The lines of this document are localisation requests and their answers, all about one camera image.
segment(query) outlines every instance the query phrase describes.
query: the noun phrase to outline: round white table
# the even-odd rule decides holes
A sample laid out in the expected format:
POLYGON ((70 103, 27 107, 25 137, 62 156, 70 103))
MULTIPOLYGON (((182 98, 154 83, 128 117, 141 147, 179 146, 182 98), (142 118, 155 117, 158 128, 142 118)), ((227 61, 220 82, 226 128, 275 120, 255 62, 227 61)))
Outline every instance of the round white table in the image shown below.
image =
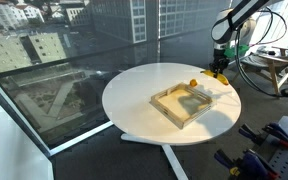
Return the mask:
POLYGON ((203 69, 176 63, 154 63, 131 68, 113 78, 103 93, 109 119, 125 134, 123 140, 161 145, 179 179, 187 179, 170 145, 192 145, 229 130, 241 112, 241 102, 231 85, 200 73, 203 69), (216 105, 179 129, 154 106, 151 96, 181 82, 196 79, 196 88, 215 98, 216 105))

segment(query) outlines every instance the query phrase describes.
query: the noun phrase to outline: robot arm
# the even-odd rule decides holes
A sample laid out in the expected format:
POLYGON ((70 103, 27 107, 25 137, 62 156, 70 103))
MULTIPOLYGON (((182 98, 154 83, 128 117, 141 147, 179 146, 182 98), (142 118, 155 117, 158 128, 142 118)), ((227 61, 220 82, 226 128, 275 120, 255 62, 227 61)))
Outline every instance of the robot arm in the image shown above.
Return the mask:
POLYGON ((218 75, 222 74, 228 66, 229 59, 224 53, 227 43, 234 39, 235 30, 241 27, 252 14, 261 9, 268 1, 242 0, 234 9, 219 13, 217 22, 212 28, 212 39, 215 44, 214 61, 210 63, 210 71, 214 78, 218 78, 218 75))

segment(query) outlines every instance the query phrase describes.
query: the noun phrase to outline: floor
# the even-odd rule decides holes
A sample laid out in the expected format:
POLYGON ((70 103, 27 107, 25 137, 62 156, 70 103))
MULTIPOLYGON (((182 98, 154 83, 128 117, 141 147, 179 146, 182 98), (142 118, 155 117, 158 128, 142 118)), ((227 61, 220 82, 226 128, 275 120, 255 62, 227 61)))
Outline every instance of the floor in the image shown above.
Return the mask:
MULTIPOLYGON (((229 79, 233 72, 227 71, 229 79)), ((272 92, 268 81, 250 76, 260 87, 272 92)), ((228 171, 213 155, 218 149, 230 158, 242 157, 242 151, 254 144, 238 134, 247 123, 254 130, 268 122, 288 116, 288 98, 276 99, 247 86, 239 77, 232 86, 240 95, 242 112, 238 122, 224 135, 192 146, 172 147, 185 173, 192 180, 227 179, 228 171)), ((56 155, 52 161, 55 180, 175 180, 163 149, 159 146, 125 142, 122 131, 112 126, 82 143, 56 155)))

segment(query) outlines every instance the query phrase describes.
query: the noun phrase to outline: table base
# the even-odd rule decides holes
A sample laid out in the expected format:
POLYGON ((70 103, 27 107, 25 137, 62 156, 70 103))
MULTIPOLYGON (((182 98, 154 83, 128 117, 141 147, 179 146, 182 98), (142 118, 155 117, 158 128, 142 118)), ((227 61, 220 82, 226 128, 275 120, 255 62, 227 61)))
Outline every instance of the table base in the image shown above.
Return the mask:
POLYGON ((162 146, 164 153, 169 161, 169 163, 171 164, 173 171, 177 177, 177 179, 179 180, 188 180, 181 164, 178 162, 171 146, 169 144, 160 144, 160 143, 156 143, 153 141, 149 141, 143 138, 139 138, 139 137, 135 137, 129 134, 122 134, 121 139, 125 140, 125 141, 133 141, 133 142, 139 142, 139 143, 146 143, 146 144, 152 144, 152 145, 158 145, 158 146, 162 146))

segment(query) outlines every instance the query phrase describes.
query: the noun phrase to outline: wooden tray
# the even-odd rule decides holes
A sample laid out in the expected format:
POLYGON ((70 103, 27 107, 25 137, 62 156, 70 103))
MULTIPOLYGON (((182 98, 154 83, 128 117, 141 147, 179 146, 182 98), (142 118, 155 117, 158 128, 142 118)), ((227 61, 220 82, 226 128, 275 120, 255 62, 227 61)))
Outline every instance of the wooden tray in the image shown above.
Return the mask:
POLYGON ((215 104, 215 99, 180 83, 151 97, 150 102, 157 110, 183 129, 215 104))

